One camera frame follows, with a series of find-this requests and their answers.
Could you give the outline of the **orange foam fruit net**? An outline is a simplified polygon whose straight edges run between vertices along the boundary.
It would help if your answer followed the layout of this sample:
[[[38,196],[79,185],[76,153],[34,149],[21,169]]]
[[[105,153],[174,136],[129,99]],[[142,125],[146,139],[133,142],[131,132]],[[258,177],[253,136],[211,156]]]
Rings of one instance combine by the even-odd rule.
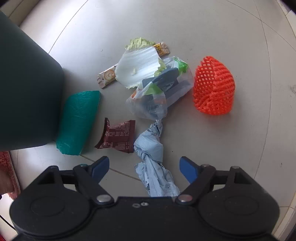
[[[205,114],[222,115],[231,111],[235,81],[228,68],[212,56],[197,66],[194,76],[193,102]]]

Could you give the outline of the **clear plastic bag with trash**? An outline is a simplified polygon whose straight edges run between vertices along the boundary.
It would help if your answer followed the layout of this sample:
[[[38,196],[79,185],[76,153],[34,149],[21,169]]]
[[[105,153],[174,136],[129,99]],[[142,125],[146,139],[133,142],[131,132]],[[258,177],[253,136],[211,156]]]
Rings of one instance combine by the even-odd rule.
[[[126,100],[133,115],[149,120],[165,118],[168,107],[193,88],[192,72],[182,59],[175,56],[165,58],[161,67],[163,70],[157,71],[155,77],[143,79]]]

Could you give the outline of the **dark teal trash bin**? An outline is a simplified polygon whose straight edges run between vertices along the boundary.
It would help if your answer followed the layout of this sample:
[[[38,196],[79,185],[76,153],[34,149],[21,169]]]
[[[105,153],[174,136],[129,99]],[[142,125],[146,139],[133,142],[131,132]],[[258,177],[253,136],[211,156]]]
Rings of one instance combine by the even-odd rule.
[[[1,13],[1,151],[55,138],[64,80],[60,64]]]

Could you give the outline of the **cabbage leaf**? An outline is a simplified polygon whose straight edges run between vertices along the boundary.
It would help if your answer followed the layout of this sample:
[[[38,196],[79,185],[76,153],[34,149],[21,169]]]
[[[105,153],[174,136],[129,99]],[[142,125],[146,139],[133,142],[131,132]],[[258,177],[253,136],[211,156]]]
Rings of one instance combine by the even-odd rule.
[[[166,69],[154,45],[154,42],[140,37],[125,47],[114,72],[115,79],[125,88],[137,87],[142,80],[156,77]]]

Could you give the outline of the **light blue crumpled bag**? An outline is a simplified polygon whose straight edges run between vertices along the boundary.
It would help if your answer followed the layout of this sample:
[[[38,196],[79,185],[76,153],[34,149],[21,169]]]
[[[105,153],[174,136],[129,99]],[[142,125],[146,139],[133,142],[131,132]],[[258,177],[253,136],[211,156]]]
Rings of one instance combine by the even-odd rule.
[[[164,147],[160,142],[162,120],[156,120],[134,142],[134,151],[141,158],[135,171],[151,197],[176,197],[180,194],[173,176],[163,166]]]

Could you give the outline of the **dark red snack wrapper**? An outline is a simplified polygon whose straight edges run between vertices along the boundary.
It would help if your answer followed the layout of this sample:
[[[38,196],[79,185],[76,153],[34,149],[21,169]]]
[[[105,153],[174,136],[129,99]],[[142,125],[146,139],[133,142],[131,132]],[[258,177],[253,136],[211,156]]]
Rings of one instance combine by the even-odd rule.
[[[111,126],[109,119],[104,119],[104,129],[99,142],[95,148],[113,148],[124,153],[134,152],[135,120]]]

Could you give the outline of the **green plastic bag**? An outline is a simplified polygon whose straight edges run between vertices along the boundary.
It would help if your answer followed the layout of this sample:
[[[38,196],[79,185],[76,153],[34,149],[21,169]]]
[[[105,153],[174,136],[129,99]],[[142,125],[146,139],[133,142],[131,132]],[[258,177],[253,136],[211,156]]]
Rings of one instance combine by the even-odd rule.
[[[100,103],[100,92],[83,91],[65,101],[56,138],[56,147],[64,155],[78,156],[91,133]]]

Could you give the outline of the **pink fluffy slipper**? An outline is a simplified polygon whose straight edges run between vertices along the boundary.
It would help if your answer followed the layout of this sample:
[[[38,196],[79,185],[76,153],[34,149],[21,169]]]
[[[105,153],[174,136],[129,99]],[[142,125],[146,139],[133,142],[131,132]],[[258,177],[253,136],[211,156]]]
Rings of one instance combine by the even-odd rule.
[[[0,154],[0,170],[1,197],[7,194],[12,200],[15,200],[20,195],[21,189],[8,151]]]

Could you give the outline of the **coffee stick wrapper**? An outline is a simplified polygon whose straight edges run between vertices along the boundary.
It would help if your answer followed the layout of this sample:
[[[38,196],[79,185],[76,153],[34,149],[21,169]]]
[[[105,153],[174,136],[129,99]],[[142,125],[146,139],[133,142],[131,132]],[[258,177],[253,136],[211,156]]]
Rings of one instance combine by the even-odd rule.
[[[168,49],[167,45],[163,42],[160,42],[157,44],[155,43],[154,47],[156,48],[160,58],[170,54],[170,50]],[[97,82],[101,88],[107,87],[107,85],[109,85],[110,83],[116,80],[115,73],[114,73],[116,66],[117,64],[99,73],[97,77]]]

